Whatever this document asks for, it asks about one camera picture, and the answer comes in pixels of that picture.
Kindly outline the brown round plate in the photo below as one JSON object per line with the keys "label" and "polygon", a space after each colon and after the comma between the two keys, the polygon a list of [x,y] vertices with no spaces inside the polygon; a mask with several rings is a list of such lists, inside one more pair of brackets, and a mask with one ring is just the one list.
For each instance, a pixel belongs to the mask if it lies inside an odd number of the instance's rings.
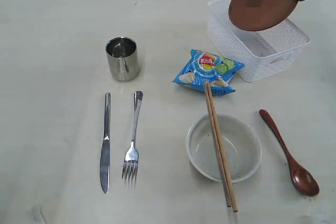
{"label": "brown round plate", "polygon": [[297,0],[231,0],[228,15],[237,28],[260,31],[285,20],[297,4]]}

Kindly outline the blue chips snack bag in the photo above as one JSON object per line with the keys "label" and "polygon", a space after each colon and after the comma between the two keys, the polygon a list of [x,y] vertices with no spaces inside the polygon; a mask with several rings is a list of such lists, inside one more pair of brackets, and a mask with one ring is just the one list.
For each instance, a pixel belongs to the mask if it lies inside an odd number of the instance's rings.
{"label": "blue chips snack bag", "polygon": [[190,54],[191,59],[177,74],[174,83],[204,92],[204,83],[208,82],[212,95],[216,96],[235,92],[229,82],[244,67],[243,63],[197,49],[191,49]]}

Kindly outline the wooden chopstick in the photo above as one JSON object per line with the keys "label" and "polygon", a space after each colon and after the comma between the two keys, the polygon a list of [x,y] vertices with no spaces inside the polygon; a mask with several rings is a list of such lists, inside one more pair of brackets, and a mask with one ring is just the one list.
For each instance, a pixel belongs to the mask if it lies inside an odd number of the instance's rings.
{"label": "wooden chopstick", "polygon": [[215,110],[215,125],[217,126],[217,132],[218,132],[218,137],[219,137],[219,145],[220,145],[220,148],[221,148],[223,163],[224,163],[224,167],[225,167],[225,171],[226,171],[228,188],[229,188],[229,192],[230,192],[230,196],[231,196],[231,200],[232,200],[232,209],[233,209],[233,212],[238,212],[238,206],[237,206],[237,201],[236,201],[236,197],[235,197],[234,187],[233,187],[232,179],[231,179],[231,176],[230,176],[229,166],[228,166],[226,153],[225,153],[225,148],[224,148],[224,144],[223,144],[223,136],[222,136],[222,133],[221,133],[221,130],[220,130],[220,127],[219,127],[219,122],[218,122],[218,117],[217,117],[216,110]]}
{"label": "wooden chopstick", "polygon": [[219,171],[220,171],[220,175],[222,179],[223,190],[225,194],[226,205],[229,208],[229,207],[232,207],[232,200],[231,200],[231,196],[230,196],[230,192],[228,188],[226,171],[225,171],[225,167],[223,163],[221,148],[219,145],[217,126],[215,125],[215,110],[213,108],[214,106],[213,106],[212,98],[211,98],[211,95],[212,95],[211,88],[209,87],[209,83],[206,82],[204,79],[203,79],[203,84],[204,84],[204,92],[206,96],[208,115],[209,115],[209,119],[211,123],[212,133],[213,133],[215,152],[216,152],[217,162],[218,162]]}

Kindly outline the white ceramic bowl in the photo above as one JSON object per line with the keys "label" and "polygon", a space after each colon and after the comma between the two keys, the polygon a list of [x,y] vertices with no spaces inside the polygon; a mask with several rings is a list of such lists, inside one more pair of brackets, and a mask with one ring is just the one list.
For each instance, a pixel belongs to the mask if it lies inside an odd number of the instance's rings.
{"label": "white ceramic bowl", "polygon": [[[242,182],[250,178],[261,163],[260,140],[251,127],[233,116],[219,114],[218,122],[232,182]],[[186,152],[197,171],[208,179],[222,181],[208,115],[201,117],[189,129]]]}

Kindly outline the brown wooden handle spoon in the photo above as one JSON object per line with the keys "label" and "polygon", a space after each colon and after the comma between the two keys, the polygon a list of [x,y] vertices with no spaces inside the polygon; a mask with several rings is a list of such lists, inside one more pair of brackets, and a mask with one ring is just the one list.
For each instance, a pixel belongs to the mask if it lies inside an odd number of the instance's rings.
{"label": "brown wooden handle spoon", "polygon": [[317,196],[320,192],[320,188],[317,181],[313,178],[310,172],[307,171],[303,166],[301,166],[290,154],[270,114],[266,110],[261,109],[259,110],[259,115],[271,129],[276,139],[278,140],[281,148],[284,151],[284,154],[288,162],[290,178],[295,189],[309,197]]}

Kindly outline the stainless steel cup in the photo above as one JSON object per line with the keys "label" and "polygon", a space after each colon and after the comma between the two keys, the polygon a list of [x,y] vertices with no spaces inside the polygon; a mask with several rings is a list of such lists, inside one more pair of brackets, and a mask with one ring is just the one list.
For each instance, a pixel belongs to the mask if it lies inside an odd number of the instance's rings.
{"label": "stainless steel cup", "polygon": [[140,72],[136,42],[129,37],[116,37],[106,44],[110,73],[118,81],[130,81]]}

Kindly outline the silver metal fork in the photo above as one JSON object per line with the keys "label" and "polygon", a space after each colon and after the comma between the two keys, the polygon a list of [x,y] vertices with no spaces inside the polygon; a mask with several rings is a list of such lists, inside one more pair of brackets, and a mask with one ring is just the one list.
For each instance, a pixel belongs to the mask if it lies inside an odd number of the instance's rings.
{"label": "silver metal fork", "polygon": [[135,146],[137,127],[140,114],[140,108],[143,100],[143,92],[135,91],[133,96],[134,114],[133,114],[133,127],[130,147],[126,150],[123,166],[122,166],[122,179],[129,187],[135,186],[136,177],[138,173],[139,152]]}

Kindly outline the silver metal knife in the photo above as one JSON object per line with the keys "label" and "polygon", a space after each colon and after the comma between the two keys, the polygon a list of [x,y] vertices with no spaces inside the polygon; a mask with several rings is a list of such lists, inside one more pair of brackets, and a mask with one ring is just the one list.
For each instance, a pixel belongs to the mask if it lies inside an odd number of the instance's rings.
{"label": "silver metal knife", "polygon": [[111,94],[105,93],[104,96],[104,129],[103,141],[100,153],[100,184],[102,191],[107,194],[109,192],[110,182],[110,107]]}

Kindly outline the white perforated plastic basket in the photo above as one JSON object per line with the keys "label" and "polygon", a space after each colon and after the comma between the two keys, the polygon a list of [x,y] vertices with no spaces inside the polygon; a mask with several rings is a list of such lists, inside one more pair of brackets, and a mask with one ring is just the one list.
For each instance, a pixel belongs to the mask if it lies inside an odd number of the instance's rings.
{"label": "white perforated plastic basket", "polygon": [[246,82],[287,70],[311,42],[289,19],[262,31],[241,30],[229,20],[229,4],[230,0],[208,3],[207,35],[224,57],[244,64],[238,73]]}

